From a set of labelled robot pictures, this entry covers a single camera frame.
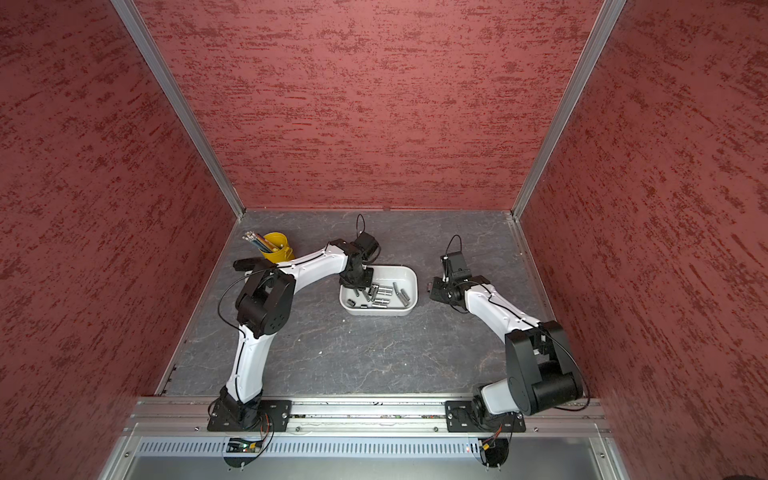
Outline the white plastic storage box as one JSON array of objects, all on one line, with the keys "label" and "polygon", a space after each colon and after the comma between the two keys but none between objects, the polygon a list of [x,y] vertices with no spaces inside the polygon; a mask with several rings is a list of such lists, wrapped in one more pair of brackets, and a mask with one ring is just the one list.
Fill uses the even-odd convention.
[{"label": "white plastic storage box", "polygon": [[341,287],[339,302],[353,316],[407,316],[418,301],[418,278],[407,266],[376,265],[369,287]]}]

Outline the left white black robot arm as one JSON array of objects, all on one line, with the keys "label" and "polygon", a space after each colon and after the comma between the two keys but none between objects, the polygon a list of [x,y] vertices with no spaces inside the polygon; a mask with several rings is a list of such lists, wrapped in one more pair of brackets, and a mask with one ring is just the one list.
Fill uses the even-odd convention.
[{"label": "left white black robot arm", "polygon": [[289,320],[294,295],[335,275],[345,288],[370,287],[373,269],[369,263],[379,252],[379,242],[363,232],[351,242],[332,240],[324,248],[290,261],[236,261],[235,267],[244,273],[245,279],[235,300],[240,339],[232,373],[217,404],[237,422],[249,424],[247,417],[257,412],[263,394],[263,373],[271,344]]}]

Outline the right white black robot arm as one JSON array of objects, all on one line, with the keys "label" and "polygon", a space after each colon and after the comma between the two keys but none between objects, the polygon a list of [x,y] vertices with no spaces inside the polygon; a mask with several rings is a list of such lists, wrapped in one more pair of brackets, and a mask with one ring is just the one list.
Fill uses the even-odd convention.
[{"label": "right white black robot arm", "polygon": [[506,377],[480,388],[483,412],[534,415],[562,409],[585,395],[580,368],[559,323],[526,314],[483,277],[454,282],[435,277],[429,294],[479,318],[504,343]]}]

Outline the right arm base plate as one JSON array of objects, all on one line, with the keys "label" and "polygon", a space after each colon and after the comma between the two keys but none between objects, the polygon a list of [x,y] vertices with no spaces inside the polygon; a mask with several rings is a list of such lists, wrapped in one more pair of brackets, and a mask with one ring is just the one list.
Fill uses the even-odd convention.
[{"label": "right arm base plate", "polygon": [[524,433],[526,425],[519,412],[491,414],[480,400],[446,401],[447,430],[451,433]]}]

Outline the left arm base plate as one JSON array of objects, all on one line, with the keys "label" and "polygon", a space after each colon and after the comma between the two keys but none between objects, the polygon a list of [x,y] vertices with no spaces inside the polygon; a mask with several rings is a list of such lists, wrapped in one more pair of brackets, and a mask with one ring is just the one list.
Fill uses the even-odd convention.
[{"label": "left arm base plate", "polygon": [[227,407],[216,399],[209,411],[208,432],[283,433],[291,416],[290,400],[261,400],[258,405]]}]

